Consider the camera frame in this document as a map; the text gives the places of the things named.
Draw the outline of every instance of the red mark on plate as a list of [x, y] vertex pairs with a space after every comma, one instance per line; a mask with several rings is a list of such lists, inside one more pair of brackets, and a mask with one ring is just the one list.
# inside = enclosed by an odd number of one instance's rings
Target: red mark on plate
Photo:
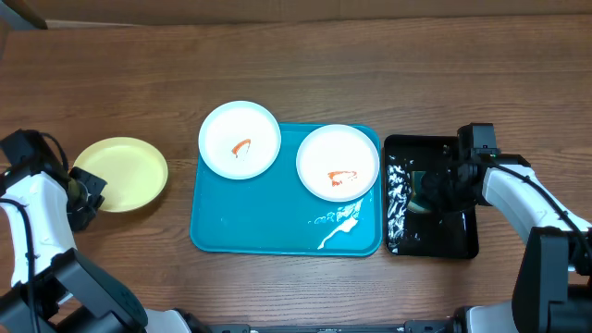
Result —
[[358, 173], [355, 171], [333, 171], [328, 173], [331, 179], [331, 185], [338, 186], [343, 184], [343, 180], [346, 179], [357, 179]]
[[239, 150], [244, 145], [247, 146], [247, 151], [244, 152], [245, 154], [247, 154], [247, 153], [249, 153], [249, 147], [251, 147], [251, 139], [243, 140], [243, 141], [239, 142], [239, 144], [235, 145], [234, 148], [232, 148], [232, 153], [235, 154], [235, 156], [237, 156], [237, 158], [239, 158]]

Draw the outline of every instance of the white plate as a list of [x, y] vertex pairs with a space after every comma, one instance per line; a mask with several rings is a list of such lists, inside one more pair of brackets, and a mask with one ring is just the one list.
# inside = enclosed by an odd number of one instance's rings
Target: white plate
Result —
[[281, 134], [276, 119], [264, 107], [235, 101], [217, 107], [202, 124], [200, 154], [218, 175], [249, 179], [276, 160]]
[[300, 180], [331, 202], [356, 199], [372, 188], [380, 161], [372, 141], [351, 126], [327, 125], [310, 133], [296, 155]]

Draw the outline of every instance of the black tray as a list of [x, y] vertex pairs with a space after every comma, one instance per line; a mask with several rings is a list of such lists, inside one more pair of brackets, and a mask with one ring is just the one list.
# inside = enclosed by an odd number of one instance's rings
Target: black tray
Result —
[[385, 225], [388, 251], [396, 255], [472, 259], [479, 253], [475, 208], [456, 213], [418, 214], [411, 200], [412, 171], [446, 163], [444, 147], [456, 137], [391, 135], [384, 144]]

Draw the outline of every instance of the teal tray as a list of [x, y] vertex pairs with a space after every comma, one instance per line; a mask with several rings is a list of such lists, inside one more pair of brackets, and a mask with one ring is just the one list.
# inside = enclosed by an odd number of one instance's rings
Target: teal tray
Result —
[[[298, 177], [298, 148], [310, 132], [322, 126], [279, 124], [281, 148], [277, 159], [252, 179], [220, 177], [200, 155], [190, 226], [195, 246], [214, 253], [374, 253], [382, 241], [380, 173], [370, 191], [347, 203], [317, 198]], [[366, 134], [380, 153], [378, 135], [366, 126], [353, 126]]]

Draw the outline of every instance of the orange stain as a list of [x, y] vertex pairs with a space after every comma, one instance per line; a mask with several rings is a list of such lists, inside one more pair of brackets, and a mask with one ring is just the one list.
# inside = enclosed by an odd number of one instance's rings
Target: orange stain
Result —
[[335, 180], [335, 177], [339, 176], [339, 175], [344, 175], [344, 176], [349, 175], [346, 179], [358, 178], [358, 173], [355, 171], [333, 171], [333, 172], [329, 172], [328, 175], [329, 175], [329, 178], [331, 179], [331, 185], [333, 185], [333, 186], [338, 186], [338, 185], [343, 184], [343, 179]]
[[251, 139], [243, 140], [243, 141], [239, 142], [239, 144], [235, 145], [234, 148], [232, 148], [232, 153], [235, 154], [237, 156], [237, 158], [239, 158], [239, 150], [245, 144], [247, 145], [247, 153], [248, 153], [249, 147], [251, 147]]

